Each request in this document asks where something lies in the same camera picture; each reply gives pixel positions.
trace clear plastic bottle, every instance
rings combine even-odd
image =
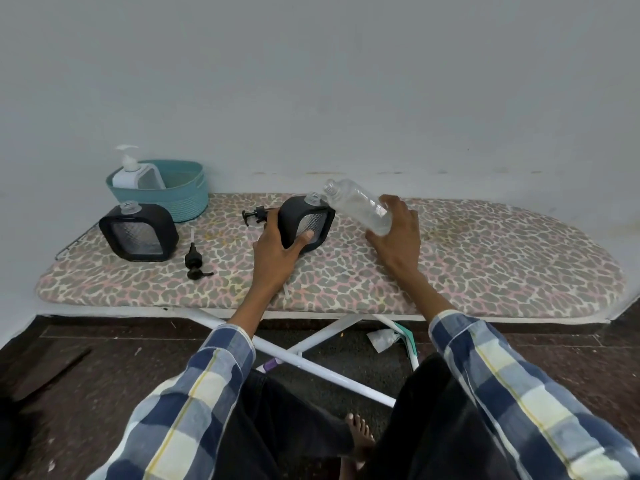
[[[391,230],[391,212],[380,204],[378,197],[364,190],[353,180],[345,178],[336,182],[329,179],[324,184],[326,201],[338,212],[343,212],[378,235]]]

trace black pants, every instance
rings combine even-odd
[[[252,371],[222,437],[214,478],[277,479],[281,457],[344,456],[352,450],[353,439],[342,419]],[[447,364],[432,355],[406,380],[389,425],[358,478],[512,480],[516,476]]]

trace white wall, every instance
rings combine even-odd
[[[213,191],[483,198],[556,216],[640,290],[640,0],[0,0],[0,344],[115,202],[111,149]]]

